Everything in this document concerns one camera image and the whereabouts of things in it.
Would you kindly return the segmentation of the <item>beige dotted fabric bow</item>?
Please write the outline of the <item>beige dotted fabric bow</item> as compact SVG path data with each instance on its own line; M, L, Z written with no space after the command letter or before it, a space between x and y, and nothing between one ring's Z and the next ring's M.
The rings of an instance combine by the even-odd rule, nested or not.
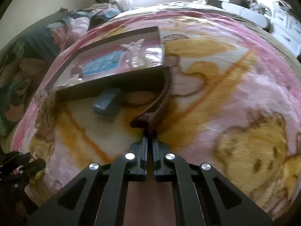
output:
M51 89L50 92L39 89L34 96L34 100L38 104L35 120L36 134L46 140L54 138L56 92L57 88Z

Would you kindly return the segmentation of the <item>pink fuzzy hair clip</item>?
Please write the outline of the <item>pink fuzzy hair clip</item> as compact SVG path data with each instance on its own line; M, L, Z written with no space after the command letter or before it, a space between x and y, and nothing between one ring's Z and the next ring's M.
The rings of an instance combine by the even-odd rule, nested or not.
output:
M72 69L70 70L70 75L71 76L75 76L75 75L79 75L79 77L81 78L83 76L83 69L81 66L73 66Z

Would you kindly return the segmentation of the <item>purple pillow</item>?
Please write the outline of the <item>purple pillow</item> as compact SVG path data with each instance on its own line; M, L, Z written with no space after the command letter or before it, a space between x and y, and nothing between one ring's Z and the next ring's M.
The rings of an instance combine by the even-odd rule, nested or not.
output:
M119 10L118 7L109 7L107 9L97 11L97 13L94 15L94 18L101 19L103 21L108 21L113 17L116 17L120 13L121 11Z

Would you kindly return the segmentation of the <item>shallow black cardboard box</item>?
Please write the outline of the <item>shallow black cardboard box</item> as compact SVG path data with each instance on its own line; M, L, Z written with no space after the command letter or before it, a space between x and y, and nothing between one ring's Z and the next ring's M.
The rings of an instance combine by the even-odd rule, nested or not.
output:
M80 48L59 67L45 90L57 88L62 101L98 96L107 87L160 91L165 82L163 62L160 29L144 27Z

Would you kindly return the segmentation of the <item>pink bear fleece blanket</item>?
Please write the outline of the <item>pink bear fleece blanket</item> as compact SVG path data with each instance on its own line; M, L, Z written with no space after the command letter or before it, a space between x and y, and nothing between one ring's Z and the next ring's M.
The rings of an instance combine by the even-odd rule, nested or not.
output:
M39 89L77 50L143 27L162 31L171 99L159 139L188 162L210 162L273 220L299 204L300 62L270 34L225 15L193 11L127 16L84 35L53 62ZM92 161L112 162L141 135L131 120L155 99L126 95L120 113L96 116L92 99L57 103L54 138L37 135L33 100L13 146L43 158L47 167L26 193L43 204Z

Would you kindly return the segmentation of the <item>dark floral duvet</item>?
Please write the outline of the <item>dark floral duvet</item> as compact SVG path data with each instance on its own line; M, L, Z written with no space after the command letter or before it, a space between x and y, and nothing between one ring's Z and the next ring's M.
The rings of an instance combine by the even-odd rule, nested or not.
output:
M21 120L56 57L88 31L90 17L83 10L68 12L19 36L1 54L1 136Z

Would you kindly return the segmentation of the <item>clear butterfly hair claw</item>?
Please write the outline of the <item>clear butterfly hair claw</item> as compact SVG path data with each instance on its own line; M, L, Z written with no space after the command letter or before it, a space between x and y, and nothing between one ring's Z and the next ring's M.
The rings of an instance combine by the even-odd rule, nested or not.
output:
M144 41L145 39L142 38L138 41L120 45L125 51L126 63L130 69L146 67L147 59L141 50Z

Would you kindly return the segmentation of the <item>white drawer cabinet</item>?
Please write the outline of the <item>white drawer cabinet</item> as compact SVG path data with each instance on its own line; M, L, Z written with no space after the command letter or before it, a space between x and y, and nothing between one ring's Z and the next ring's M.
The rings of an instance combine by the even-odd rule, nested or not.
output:
M272 8L270 33L295 56L300 56L300 22L279 4Z

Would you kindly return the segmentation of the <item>white bed footboard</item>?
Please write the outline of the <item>white bed footboard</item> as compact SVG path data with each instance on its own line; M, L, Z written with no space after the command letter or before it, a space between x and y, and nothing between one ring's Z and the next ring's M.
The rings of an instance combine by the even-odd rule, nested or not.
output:
M249 8L250 3L246 0L208 0L208 4L226 10L229 13L239 15L260 26L265 31L270 29L270 20L263 14L251 10Z

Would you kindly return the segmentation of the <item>dark brown headband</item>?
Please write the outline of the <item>dark brown headband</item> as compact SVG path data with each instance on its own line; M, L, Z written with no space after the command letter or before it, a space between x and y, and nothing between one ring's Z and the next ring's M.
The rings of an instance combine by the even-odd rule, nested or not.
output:
M157 99L131 122L131 128L154 130L163 120L171 97L172 76L169 67L164 68L164 86Z

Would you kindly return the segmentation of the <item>small blue box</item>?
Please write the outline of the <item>small blue box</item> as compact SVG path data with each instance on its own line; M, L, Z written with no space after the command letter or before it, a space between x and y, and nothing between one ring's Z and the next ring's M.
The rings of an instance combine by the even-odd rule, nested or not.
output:
M106 88L92 104L93 112L105 117L115 117L123 103L123 93L119 88Z

